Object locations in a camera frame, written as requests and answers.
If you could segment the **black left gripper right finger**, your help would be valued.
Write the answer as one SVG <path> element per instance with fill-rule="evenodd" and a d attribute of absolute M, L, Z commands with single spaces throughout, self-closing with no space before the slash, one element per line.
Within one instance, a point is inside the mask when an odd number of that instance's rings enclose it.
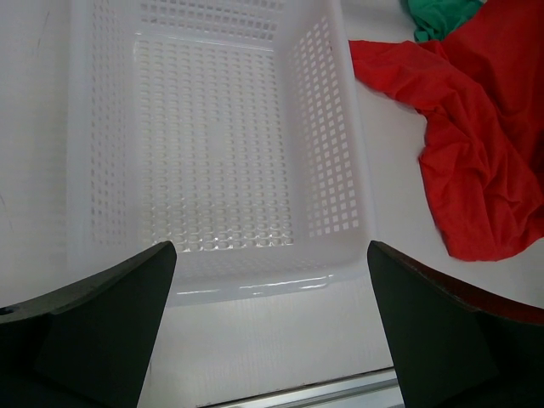
<path fill-rule="evenodd" d="M 543 311 L 441 273 L 391 246 L 367 250 L 407 407 L 541 407 Z"/>

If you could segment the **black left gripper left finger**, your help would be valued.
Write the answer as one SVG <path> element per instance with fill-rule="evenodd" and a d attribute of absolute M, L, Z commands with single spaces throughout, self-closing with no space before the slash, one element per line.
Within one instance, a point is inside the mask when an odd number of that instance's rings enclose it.
<path fill-rule="evenodd" d="M 1 309 L 3 407 L 135 407 L 172 284 L 170 241 Z"/>

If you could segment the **red tank top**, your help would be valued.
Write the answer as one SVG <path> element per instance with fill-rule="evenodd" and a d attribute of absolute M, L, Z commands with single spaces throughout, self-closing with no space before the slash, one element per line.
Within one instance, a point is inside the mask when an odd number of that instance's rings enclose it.
<path fill-rule="evenodd" d="M 542 2 L 489 1 L 443 40 L 349 49 L 359 81 L 426 118 L 422 180 L 453 258 L 499 261 L 542 238 Z"/>

